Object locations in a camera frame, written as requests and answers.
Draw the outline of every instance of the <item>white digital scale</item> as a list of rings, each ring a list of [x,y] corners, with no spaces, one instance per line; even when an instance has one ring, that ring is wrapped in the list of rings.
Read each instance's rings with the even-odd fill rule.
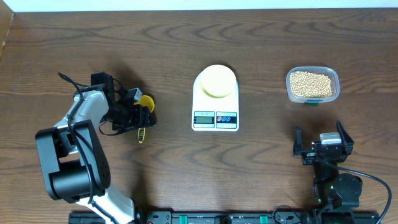
[[[237,131],[239,87],[235,74],[224,65],[204,69],[193,83],[192,129]]]

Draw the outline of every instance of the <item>wooden table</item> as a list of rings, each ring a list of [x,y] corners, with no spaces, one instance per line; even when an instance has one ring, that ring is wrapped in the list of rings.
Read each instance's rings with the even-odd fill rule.
[[[234,68],[240,130],[191,129],[192,85],[208,65]],[[341,94],[291,103],[285,77],[300,65],[339,74]],[[73,86],[106,71],[155,96],[157,127],[102,136],[113,183],[145,209],[272,211],[310,208],[313,169],[292,156],[305,139],[335,131],[355,141],[343,167],[398,189],[398,9],[76,12],[17,14],[0,61],[0,221],[66,223],[79,205],[53,201],[34,136],[72,105]],[[382,212],[385,188],[363,178],[360,210]],[[396,223],[393,203],[384,223]]]

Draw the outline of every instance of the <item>clear plastic container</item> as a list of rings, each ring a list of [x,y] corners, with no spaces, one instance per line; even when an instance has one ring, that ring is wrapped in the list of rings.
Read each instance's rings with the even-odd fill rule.
[[[326,75],[330,78],[330,85],[331,85],[331,93],[333,94],[331,97],[322,97],[322,98],[306,98],[294,95],[292,92],[292,87],[290,85],[290,76],[293,72],[311,72],[316,74]],[[318,66],[302,66],[302,67],[295,67],[291,69],[291,71],[286,76],[286,89],[287,94],[291,102],[294,103],[326,103],[331,102],[337,98],[340,94],[340,84],[338,81],[337,73],[328,67],[318,67]]]

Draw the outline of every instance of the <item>white backdrop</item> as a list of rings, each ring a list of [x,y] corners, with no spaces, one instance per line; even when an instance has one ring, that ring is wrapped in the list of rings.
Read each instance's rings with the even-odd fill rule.
[[[398,0],[3,0],[14,12],[398,7]]]

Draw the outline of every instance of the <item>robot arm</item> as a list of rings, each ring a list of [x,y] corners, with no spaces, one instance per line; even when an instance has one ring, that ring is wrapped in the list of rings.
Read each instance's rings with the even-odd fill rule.
[[[116,91],[113,80],[105,73],[92,74],[91,86],[78,91],[67,115],[53,128],[40,130],[35,140],[52,199],[84,205],[107,223],[130,223],[136,221],[134,203],[111,184],[96,130],[102,121],[112,122],[116,134],[153,126],[155,121],[147,107],[134,105],[142,95],[140,89],[127,91],[121,86]],[[114,93],[120,94],[120,100]],[[60,162],[77,152],[79,160]]]

